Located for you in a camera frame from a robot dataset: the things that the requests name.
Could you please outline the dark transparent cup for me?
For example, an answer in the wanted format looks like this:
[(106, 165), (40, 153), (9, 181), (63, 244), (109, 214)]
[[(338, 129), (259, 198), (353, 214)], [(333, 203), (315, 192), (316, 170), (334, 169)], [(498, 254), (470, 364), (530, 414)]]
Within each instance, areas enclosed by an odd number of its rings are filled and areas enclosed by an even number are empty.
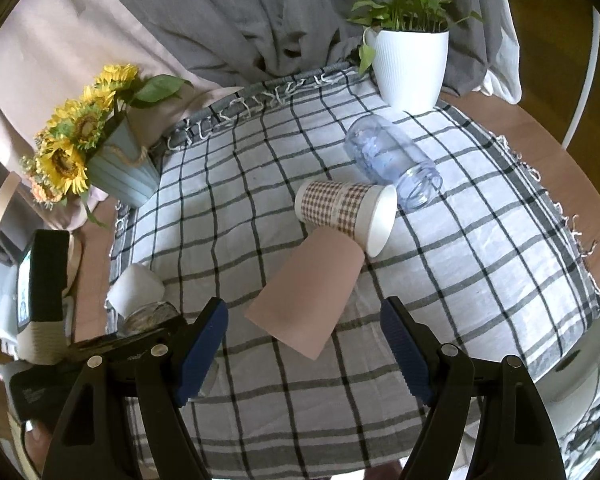
[[(145, 304), (126, 318), (121, 314), (117, 317), (117, 335), (119, 337), (129, 337), (148, 332), (159, 325), (178, 325), (183, 323), (185, 318), (178, 313), (173, 304), (169, 301), (158, 301), (153, 304)], [(215, 361), (215, 354), (212, 354), (210, 364), (204, 374), (204, 380), (198, 380), (198, 386), (186, 387), (184, 393), (187, 399), (205, 398), (210, 396), (211, 390), (218, 378), (219, 364)]]

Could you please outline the white cup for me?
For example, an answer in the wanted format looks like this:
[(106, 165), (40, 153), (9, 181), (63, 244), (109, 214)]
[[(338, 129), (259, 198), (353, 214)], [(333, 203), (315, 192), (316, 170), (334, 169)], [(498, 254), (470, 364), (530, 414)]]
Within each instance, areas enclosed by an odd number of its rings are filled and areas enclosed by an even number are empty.
[(139, 263), (128, 266), (107, 292), (106, 301), (127, 318), (141, 307), (163, 300), (166, 288), (157, 274)]

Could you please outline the pink cup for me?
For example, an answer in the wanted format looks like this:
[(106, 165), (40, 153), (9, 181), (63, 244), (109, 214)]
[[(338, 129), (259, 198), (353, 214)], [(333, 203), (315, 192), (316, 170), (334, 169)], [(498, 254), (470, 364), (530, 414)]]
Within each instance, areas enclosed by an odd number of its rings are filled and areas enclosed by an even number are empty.
[(245, 317), (315, 361), (343, 314), (364, 259), (352, 238), (321, 226), (292, 252)]

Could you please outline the brown checkered paper cup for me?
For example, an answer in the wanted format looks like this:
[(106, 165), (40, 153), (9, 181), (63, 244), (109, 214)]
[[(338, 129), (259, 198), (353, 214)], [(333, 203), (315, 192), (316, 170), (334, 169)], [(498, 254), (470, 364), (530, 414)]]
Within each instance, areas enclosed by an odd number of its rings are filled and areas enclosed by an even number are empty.
[(386, 247), (397, 209), (398, 192), (393, 185), (306, 180), (294, 199), (294, 212), (301, 222), (347, 235), (370, 258)]

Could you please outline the clear bluish plastic cup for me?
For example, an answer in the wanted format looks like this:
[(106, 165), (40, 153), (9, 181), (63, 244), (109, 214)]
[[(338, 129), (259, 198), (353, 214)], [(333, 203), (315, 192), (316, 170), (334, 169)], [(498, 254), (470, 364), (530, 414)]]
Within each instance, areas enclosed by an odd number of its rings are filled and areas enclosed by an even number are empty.
[(442, 189), (436, 164), (397, 125), (379, 115), (358, 118), (344, 149), (372, 182), (393, 185), (405, 212), (428, 205)]

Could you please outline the sunflower bouquet in blue pot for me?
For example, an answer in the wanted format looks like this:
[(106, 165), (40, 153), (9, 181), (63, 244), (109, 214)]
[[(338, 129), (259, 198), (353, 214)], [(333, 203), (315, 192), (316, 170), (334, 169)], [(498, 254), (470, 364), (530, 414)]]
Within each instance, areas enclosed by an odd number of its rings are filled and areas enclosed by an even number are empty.
[(35, 203), (53, 209), (98, 188), (130, 208), (155, 194), (158, 170), (134, 134), (130, 110), (176, 98), (189, 82), (158, 74), (143, 77), (133, 64), (106, 65), (77, 99), (53, 111), (34, 137), (34, 152), (20, 160)]

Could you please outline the checkered grey white tablecloth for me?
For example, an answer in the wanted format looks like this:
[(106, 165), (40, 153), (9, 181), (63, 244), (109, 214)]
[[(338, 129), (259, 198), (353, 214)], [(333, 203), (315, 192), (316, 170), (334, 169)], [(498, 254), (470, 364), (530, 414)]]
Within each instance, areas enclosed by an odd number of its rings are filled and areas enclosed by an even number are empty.
[(150, 146), (160, 182), (118, 214), (111, 273), (146, 266), (187, 321), (228, 326), (182, 416), (218, 479), (400, 460), (426, 408), (382, 329), (389, 297), (468, 356), (549, 372), (600, 315), (571, 219), (505, 138), (441, 103), (393, 110), (332, 66), (245, 88)]

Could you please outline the pink curtain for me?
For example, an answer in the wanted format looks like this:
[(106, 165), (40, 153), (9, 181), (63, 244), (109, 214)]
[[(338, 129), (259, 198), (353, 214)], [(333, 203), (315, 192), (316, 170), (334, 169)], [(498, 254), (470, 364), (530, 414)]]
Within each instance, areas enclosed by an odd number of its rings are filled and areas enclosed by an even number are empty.
[(137, 141), (154, 145), (176, 122), (233, 93), (186, 70), (119, 0), (20, 0), (0, 28), (0, 162), (16, 174), (56, 107), (106, 65), (185, 79), (175, 98), (130, 110)]

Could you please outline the green plant in white pot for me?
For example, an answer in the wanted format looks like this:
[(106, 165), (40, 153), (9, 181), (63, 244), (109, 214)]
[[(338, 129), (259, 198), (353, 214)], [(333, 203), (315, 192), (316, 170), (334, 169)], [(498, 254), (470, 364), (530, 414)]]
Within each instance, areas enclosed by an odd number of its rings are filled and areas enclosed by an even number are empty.
[(382, 99), (396, 110), (417, 115), (434, 108), (442, 89), (450, 44), (450, 28), (468, 20), (482, 22), (470, 11), (454, 20), (451, 0), (358, 0), (349, 21), (363, 27), (358, 71), (372, 70)]

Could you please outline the grey curtain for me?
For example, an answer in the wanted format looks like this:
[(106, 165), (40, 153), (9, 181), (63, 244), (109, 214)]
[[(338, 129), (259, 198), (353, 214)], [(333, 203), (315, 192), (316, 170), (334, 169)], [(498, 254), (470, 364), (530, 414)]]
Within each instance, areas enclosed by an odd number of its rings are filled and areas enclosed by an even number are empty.
[[(1, 0), (0, 28), (20, 0)], [(222, 88), (315, 70), (358, 45), (356, 0), (119, 0), (186, 70)], [(9, 172), (0, 162), (0, 181)]]

